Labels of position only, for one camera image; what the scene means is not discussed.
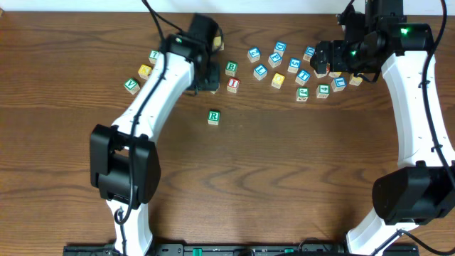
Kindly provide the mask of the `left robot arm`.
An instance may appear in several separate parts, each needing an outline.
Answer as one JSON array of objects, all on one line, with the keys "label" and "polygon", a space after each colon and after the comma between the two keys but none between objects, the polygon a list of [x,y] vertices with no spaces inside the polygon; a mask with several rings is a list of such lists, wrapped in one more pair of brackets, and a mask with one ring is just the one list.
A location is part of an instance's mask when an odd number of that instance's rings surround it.
[{"label": "left robot arm", "polygon": [[145,255],[152,244],[149,201],[161,178],[156,143],[179,97],[214,91],[220,66],[210,61],[216,34],[178,33],[163,41],[149,78],[124,113],[90,135],[90,183],[109,206],[120,255]]}]

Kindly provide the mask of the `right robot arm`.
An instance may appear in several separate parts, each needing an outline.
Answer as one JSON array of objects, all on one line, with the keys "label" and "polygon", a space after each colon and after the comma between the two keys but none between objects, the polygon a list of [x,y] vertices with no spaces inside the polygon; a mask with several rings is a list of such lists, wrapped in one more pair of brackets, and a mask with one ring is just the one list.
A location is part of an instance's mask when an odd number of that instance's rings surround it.
[{"label": "right robot arm", "polygon": [[367,1],[364,12],[348,4],[337,16],[343,39],[318,43],[310,60],[317,73],[383,78],[392,99],[398,169],[373,184],[373,209],[346,234],[348,255],[389,254],[399,237],[454,208],[454,149],[434,72],[441,35],[410,23],[403,9],[401,1]]}]

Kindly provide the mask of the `green R block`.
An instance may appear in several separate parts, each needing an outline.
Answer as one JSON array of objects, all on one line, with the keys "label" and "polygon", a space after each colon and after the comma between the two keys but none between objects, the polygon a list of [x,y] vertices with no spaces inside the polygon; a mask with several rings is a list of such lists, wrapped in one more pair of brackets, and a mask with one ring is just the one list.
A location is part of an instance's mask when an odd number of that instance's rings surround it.
[{"label": "green R block", "polygon": [[220,122],[220,112],[216,110],[210,110],[208,113],[208,124],[210,125],[219,125]]}]

